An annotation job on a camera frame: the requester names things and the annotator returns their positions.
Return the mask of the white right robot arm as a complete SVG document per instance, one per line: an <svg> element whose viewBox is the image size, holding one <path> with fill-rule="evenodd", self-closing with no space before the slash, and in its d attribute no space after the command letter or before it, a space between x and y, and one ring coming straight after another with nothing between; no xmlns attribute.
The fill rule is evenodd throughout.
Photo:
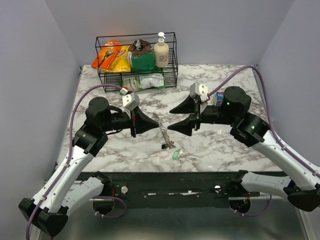
<svg viewBox="0 0 320 240"><path fill-rule="evenodd" d="M319 167L302 158L291 147L273 135L270 125L250 113L251 97L238 86L227 87L220 106L209 105L208 88L199 83L190 87L189 96L171 114L187 114L183 121L168 126L169 130L191 136L201 124L230 125L230 134L240 143L260 152L275 163L285 176L271 176L240 170L230 182L229 189L241 196L245 192L266 193L287 199L293 206L311 212L320 205Z"/></svg>

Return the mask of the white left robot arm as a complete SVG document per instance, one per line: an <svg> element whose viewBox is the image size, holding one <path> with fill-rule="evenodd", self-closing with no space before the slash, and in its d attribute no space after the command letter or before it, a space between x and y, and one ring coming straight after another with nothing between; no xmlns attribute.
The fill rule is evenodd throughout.
<svg viewBox="0 0 320 240"><path fill-rule="evenodd" d="M71 140L63 162L32 198L23 198L18 205L29 225L53 238L62 231L72 211L92 197L110 194L110 180L100 174L90 177L76 193L69 193L69 189L106 144L108 132L116 134L129 129L131 136L136 137L158 128L158 123L140 110L136 95L131 93L123 99L124 111L111 106L104 97L90 100L84 124Z"/></svg>

